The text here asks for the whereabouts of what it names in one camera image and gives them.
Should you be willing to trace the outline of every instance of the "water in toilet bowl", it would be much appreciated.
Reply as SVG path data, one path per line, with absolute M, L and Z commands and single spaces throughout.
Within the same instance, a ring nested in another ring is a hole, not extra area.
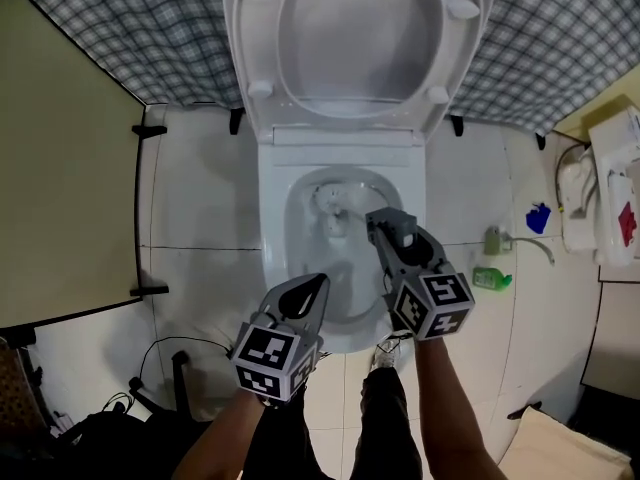
M 287 202 L 289 275 L 324 272 L 331 280 L 322 329 L 325 350 L 330 352 L 341 352 L 332 344 L 344 340 L 335 337 L 352 335 L 366 348 L 379 338 L 376 332 L 383 332 L 379 331 L 387 311 L 381 298 L 383 273 L 375 247 L 367 239 L 365 214 L 400 206 L 397 192 L 384 178 L 352 171 L 352 179 L 302 178 Z M 358 173 L 365 179 L 353 179 Z

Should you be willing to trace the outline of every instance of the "leg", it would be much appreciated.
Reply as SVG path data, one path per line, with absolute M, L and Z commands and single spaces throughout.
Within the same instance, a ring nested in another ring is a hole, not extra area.
M 407 401 L 395 368 L 377 368 L 362 389 L 362 435 L 352 480 L 422 478 L 422 460 L 411 436 Z
M 311 447 L 304 421 L 304 390 L 286 407 L 267 409 L 253 436 L 242 480 L 330 480 Z

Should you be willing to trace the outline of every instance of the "toilet bowl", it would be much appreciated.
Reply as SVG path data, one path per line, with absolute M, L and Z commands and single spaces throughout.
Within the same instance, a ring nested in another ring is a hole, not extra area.
M 469 66 L 487 0 L 224 0 L 258 141 L 268 287 L 331 280 L 324 350 L 391 332 L 364 215 L 393 206 L 424 226 L 425 144 Z

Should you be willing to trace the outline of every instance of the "toilet seat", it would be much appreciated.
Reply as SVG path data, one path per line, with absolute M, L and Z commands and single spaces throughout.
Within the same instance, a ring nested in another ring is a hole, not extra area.
M 382 190 L 385 205 L 416 215 L 424 226 L 426 140 L 467 71 L 489 2 L 224 0 L 224 6 L 245 108 L 259 143 L 267 287 L 305 268 L 324 268 L 313 251 L 298 252 L 307 243 L 303 235 L 291 241 L 291 229 L 297 228 L 290 222 L 299 217 L 290 211 L 292 201 L 308 199 L 310 183 L 352 180 Z M 358 35 L 360 29 L 367 33 Z M 312 217 L 317 225 L 321 216 Z M 353 236 L 361 233 L 364 239 L 364 228 L 357 229 Z M 318 251 L 331 246 L 323 242 Z M 352 256 L 368 258 L 358 269 L 377 266 L 381 276 L 375 248 L 357 250 Z M 366 300 L 346 294 L 354 306 L 343 320 L 328 312 L 321 331 L 324 350 L 355 352 L 391 332 L 381 279 L 377 293 Z M 332 283 L 330 297 L 336 291 L 344 295 L 343 287 Z M 363 312 L 375 297 L 380 300 Z

